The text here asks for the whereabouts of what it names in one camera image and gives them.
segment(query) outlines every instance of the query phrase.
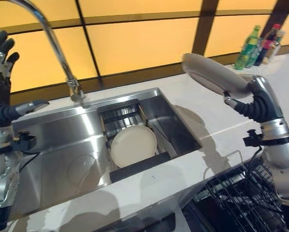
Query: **red bottle cap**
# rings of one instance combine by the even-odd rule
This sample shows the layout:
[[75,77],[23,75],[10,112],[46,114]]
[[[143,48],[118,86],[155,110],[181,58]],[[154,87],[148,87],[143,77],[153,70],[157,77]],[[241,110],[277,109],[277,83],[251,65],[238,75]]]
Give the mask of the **red bottle cap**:
[[280,29],[280,27],[281,27],[281,24],[278,24],[278,23],[274,24],[273,26],[274,29],[278,29],[278,30]]

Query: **stainless steel sink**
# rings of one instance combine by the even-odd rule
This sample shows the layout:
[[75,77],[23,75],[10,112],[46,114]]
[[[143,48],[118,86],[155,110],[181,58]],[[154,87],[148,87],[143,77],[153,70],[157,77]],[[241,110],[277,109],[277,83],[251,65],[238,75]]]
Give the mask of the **stainless steel sink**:
[[48,208],[111,184],[112,165],[97,109],[138,99],[163,151],[172,159],[200,146],[158,88],[68,107],[14,123],[37,137],[31,152],[42,151],[23,169],[12,216]]

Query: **white countertop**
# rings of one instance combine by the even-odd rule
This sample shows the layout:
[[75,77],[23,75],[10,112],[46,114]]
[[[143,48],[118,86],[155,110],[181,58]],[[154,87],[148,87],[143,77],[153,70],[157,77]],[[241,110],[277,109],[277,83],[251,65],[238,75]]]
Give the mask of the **white countertop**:
[[[289,54],[277,56],[269,65],[235,72],[265,76],[289,124]],[[187,123],[203,149],[13,221],[8,231],[91,232],[248,160],[255,152],[255,148],[244,146],[242,138],[247,136],[247,130],[257,129],[258,124],[226,106],[222,96],[205,89],[187,74],[93,92],[87,98],[94,101],[153,87],[159,87],[173,105],[189,109],[202,119],[205,133],[200,133],[188,119]],[[69,98],[53,100],[42,110],[72,104]]]

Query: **dish drying rack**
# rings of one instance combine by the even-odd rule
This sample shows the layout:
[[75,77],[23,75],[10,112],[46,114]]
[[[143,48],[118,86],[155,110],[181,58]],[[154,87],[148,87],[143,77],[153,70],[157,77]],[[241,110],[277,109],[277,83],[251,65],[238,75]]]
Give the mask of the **dish drying rack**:
[[205,185],[207,191],[219,207],[228,212],[239,231],[285,231],[281,214],[257,206],[281,211],[270,170],[262,159],[254,161],[248,185],[251,193],[249,196],[245,186],[247,167],[248,163],[240,165],[235,172],[215,177]]
[[[146,126],[153,132],[152,124],[146,118],[140,101],[133,99],[125,102],[115,103],[108,106],[102,106],[97,109],[101,119],[101,127],[105,138],[105,145],[108,149],[108,154],[111,152],[111,144],[115,136],[123,129],[134,126]],[[163,162],[169,161],[171,158],[167,151],[157,141],[157,149],[155,155],[151,158],[137,162],[124,168],[119,168],[109,156],[113,172],[110,173],[112,182],[119,181],[128,176],[142,172],[146,169],[159,165]]]

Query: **faucet spout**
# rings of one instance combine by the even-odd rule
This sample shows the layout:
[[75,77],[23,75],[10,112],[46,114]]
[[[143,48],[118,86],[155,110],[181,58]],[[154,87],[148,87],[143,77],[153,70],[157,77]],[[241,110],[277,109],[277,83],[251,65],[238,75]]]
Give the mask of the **faucet spout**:
[[29,0],[0,0],[0,1],[8,1],[15,3],[19,6],[24,7],[28,11],[30,11],[40,22],[42,25],[43,30],[45,31],[49,42],[62,66],[62,69],[65,72],[66,75],[66,83],[68,84],[70,88],[70,97],[73,102],[80,102],[83,103],[83,98],[85,97],[83,90],[81,89],[81,86],[76,79],[76,77],[72,74],[72,71],[66,61],[66,58],[63,54],[63,51],[58,43],[58,40],[48,22],[46,17],[43,15],[43,13]]

